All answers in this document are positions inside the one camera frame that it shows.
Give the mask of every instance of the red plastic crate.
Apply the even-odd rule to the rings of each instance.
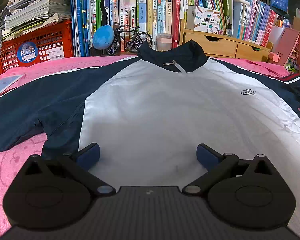
[[[17,57],[18,48],[25,42],[33,42],[38,49],[37,57],[29,63],[23,63]],[[0,74],[10,68],[29,67],[36,63],[48,61],[46,50],[61,46],[65,57],[74,56],[71,20],[65,20],[62,23],[38,29],[11,41],[5,41],[0,50]]]

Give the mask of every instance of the miniature bicycle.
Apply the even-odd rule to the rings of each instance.
[[[119,25],[120,27],[131,27],[130,25]],[[135,47],[136,50],[139,50],[139,48],[141,47],[141,45],[144,42],[148,42],[149,46],[152,46],[152,37],[150,36],[150,34],[148,34],[148,32],[137,32],[137,30],[140,28],[139,26],[135,26],[132,27],[134,28],[134,30],[119,30],[119,28],[116,28],[116,33],[114,35],[114,39],[111,43],[111,45],[106,48],[106,52],[109,56],[113,56],[114,54],[116,54],[116,52],[118,51],[118,49],[120,48],[120,39],[122,39],[124,41],[125,47],[127,47],[128,49],[131,49],[132,47]],[[120,34],[121,33],[131,33],[133,32],[133,36],[131,41],[126,41],[124,39],[124,37],[122,37]]]

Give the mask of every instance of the zipper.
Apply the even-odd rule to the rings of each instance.
[[[163,63],[162,65],[164,66],[175,65],[178,68],[178,70],[180,70],[181,73],[186,73],[186,71],[175,60],[172,60],[172,62],[170,63]]]

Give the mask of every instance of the white and navy jacket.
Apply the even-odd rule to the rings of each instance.
[[[0,152],[45,132],[44,157],[98,143],[90,172],[114,187],[182,187],[205,172],[196,160],[205,143],[240,158],[267,155],[298,200],[299,107],[299,75],[276,79],[207,58],[194,41],[167,52],[144,44],[137,57],[1,95]]]

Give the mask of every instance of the white box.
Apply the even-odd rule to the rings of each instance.
[[[215,33],[219,32],[221,13],[209,8],[188,6],[186,28],[193,31]]]

